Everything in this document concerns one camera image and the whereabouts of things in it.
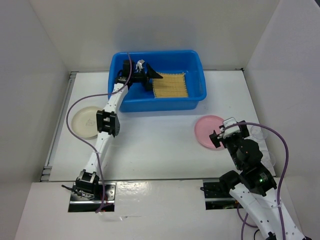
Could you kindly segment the pink plate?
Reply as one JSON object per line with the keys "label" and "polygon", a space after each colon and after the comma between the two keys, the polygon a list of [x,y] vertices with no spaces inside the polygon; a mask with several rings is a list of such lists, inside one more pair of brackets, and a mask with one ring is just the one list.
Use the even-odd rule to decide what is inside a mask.
{"label": "pink plate", "polygon": [[194,134],[197,141],[208,149],[219,151],[223,150],[222,146],[215,147],[210,139],[210,135],[214,133],[214,131],[219,134],[220,126],[223,124],[223,119],[216,115],[205,115],[197,120],[194,126]]}

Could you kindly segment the woven bamboo mat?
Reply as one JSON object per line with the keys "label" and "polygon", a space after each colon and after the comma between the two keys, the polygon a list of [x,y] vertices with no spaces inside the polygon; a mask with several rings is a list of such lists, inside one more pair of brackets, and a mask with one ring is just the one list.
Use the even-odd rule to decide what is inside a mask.
{"label": "woven bamboo mat", "polygon": [[153,94],[155,98],[188,98],[185,73],[159,73],[162,79],[153,79]]}

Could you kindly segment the clear plastic cup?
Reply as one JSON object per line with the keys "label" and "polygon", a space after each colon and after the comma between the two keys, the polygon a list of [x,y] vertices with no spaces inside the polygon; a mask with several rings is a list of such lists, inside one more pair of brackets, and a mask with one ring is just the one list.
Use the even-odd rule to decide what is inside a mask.
{"label": "clear plastic cup", "polygon": [[261,128],[259,126],[251,126],[250,127],[250,136],[249,138],[257,143],[265,141],[269,136],[269,131],[265,128]]}
{"label": "clear plastic cup", "polygon": [[266,168],[273,168],[276,164],[276,159],[275,156],[267,150],[262,150],[262,158],[261,158],[261,163],[266,167]]}

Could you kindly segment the cream white plate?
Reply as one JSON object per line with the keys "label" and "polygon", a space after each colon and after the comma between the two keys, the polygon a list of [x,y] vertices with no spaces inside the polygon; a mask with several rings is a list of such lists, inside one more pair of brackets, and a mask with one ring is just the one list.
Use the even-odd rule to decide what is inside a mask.
{"label": "cream white plate", "polygon": [[72,118],[72,131],[83,139],[95,138],[98,135],[96,113],[99,110],[96,106],[80,109]]}

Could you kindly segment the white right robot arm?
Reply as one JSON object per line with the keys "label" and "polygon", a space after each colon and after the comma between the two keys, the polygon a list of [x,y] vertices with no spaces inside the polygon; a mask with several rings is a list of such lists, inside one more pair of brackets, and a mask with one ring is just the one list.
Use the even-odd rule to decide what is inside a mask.
{"label": "white right robot arm", "polygon": [[229,71],[222,79],[214,78],[211,72],[202,71],[202,90],[206,107],[218,112],[217,116],[201,117],[194,126],[198,142],[213,147],[210,163],[202,162],[202,154],[187,146],[187,138],[175,130],[173,142],[165,147],[156,145],[162,160],[177,160],[203,167],[210,177],[219,178],[219,191],[234,197],[252,217],[263,237],[267,240],[303,240],[304,234],[294,224],[281,199],[283,179],[275,180],[271,171],[262,162],[263,153],[257,138],[249,127],[263,129],[257,117],[247,117],[246,110],[254,105],[249,98],[249,89],[240,88],[245,82],[241,71]]}

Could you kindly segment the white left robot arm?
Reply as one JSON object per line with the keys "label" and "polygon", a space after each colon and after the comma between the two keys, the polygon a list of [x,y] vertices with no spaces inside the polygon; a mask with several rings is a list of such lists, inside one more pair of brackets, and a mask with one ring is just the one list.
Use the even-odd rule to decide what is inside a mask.
{"label": "white left robot arm", "polygon": [[113,92],[107,104],[96,112],[97,139],[93,153],[75,181],[77,192],[82,193],[88,200],[95,198],[106,200],[107,196],[103,193],[106,188],[100,187],[99,181],[103,179],[102,162],[107,150],[120,132],[118,117],[120,106],[133,84],[140,83],[147,91],[152,89],[150,83],[152,73],[154,70],[143,59],[138,62],[124,60],[122,69],[115,77]]}

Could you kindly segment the blue plastic bin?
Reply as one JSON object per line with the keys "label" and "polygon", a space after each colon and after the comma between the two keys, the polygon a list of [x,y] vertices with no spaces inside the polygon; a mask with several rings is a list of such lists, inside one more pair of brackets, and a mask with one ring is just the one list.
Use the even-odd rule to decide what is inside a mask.
{"label": "blue plastic bin", "polygon": [[203,66],[193,50],[118,52],[111,60],[108,92],[114,90],[117,76],[129,72],[128,60],[143,60],[143,67],[151,67],[161,78],[150,79],[149,90],[134,83],[120,106],[123,113],[193,110],[207,96]]}

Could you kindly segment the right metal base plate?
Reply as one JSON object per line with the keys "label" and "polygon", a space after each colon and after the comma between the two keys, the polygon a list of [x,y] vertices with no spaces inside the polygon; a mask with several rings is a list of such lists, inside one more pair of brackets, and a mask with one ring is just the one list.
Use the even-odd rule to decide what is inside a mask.
{"label": "right metal base plate", "polygon": [[239,202],[235,198],[222,190],[217,178],[204,179],[200,190],[204,195],[206,210],[236,209],[239,206]]}

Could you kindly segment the metal base plate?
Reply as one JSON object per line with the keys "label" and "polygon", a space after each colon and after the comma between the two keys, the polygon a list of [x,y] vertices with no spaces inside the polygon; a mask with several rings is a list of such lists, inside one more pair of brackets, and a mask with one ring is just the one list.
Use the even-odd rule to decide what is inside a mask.
{"label": "metal base plate", "polygon": [[66,188],[70,191],[68,205],[69,213],[94,213],[103,202],[101,212],[113,212],[115,210],[116,183],[107,182],[105,184],[105,197],[103,199],[102,185],[99,184],[97,195],[76,190],[76,185]]}
{"label": "metal base plate", "polygon": [[200,190],[204,195],[206,210],[236,209],[239,206],[239,202],[235,198],[222,190],[217,178],[204,179]]}

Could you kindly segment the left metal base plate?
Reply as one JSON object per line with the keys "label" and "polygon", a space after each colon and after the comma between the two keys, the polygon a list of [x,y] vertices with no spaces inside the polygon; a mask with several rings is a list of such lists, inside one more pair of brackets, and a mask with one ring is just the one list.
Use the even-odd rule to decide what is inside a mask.
{"label": "left metal base plate", "polygon": [[76,185],[66,188],[70,191],[68,205],[69,213],[94,213],[103,202],[101,212],[113,212],[115,210],[116,183],[107,182],[105,184],[105,197],[103,199],[102,185],[99,184],[97,195],[76,190]]}

